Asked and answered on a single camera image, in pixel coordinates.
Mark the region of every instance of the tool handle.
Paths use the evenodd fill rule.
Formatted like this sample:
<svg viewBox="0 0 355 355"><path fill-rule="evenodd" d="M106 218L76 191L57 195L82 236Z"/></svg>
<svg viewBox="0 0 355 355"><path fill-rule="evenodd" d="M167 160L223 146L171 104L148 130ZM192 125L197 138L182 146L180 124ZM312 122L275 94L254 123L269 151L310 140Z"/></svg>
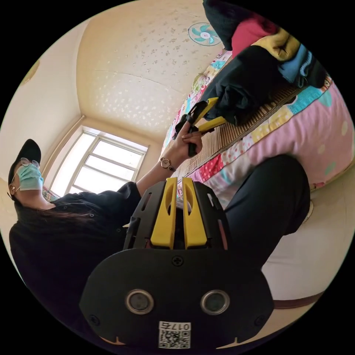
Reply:
<svg viewBox="0 0 355 355"><path fill-rule="evenodd" d="M189 157L192 158L197 154L197 146L195 143L189 143Z"/></svg>

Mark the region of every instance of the black pants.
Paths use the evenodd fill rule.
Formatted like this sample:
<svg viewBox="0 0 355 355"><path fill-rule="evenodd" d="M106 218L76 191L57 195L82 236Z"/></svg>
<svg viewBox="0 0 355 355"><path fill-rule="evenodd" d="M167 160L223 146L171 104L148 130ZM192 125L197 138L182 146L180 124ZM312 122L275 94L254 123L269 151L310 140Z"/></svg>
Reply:
<svg viewBox="0 0 355 355"><path fill-rule="evenodd" d="M303 167L287 155L270 158L250 173L225 209L237 257L262 267L282 236L297 231L310 208ZM183 246L183 214L176 215L175 248Z"/></svg>

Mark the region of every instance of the window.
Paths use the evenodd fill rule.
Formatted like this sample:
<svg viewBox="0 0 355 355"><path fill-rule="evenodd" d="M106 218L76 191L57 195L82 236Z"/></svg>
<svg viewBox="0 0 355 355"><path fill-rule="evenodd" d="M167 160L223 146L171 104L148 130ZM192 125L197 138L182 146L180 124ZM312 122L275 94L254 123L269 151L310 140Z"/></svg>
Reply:
<svg viewBox="0 0 355 355"><path fill-rule="evenodd" d="M61 164L51 191L59 196L83 191L117 191L134 181L147 147L109 135L80 135Z"/></svg>

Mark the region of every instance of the surgical face mask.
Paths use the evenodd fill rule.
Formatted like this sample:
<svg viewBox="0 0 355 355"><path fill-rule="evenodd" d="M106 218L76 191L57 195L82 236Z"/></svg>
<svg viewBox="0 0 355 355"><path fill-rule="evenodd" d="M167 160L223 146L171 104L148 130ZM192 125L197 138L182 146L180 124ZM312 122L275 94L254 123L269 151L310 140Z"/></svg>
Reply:
<svg viewBox="0 0 355 355"><path fill-rule="evenodd" d="M43 178L39 168L35 165L20 166L17 175L20 178L20 191L42 190Z"/></svg>

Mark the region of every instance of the wristwatch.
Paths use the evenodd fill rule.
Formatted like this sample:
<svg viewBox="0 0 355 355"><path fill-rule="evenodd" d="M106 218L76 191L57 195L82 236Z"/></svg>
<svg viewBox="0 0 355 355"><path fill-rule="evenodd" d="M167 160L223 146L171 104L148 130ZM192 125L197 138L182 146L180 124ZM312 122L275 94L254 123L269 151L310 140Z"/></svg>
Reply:
<svg viewBox="0 0 355 355"><path fill-rule="evenodd" d="M162 168L164 168L164 169L168 169L168 170L173 171L173 172L176 171L176 169L174 169L171 166L171 163L170 163L169 159L160 158L160 164L161 164Z"/></svg>

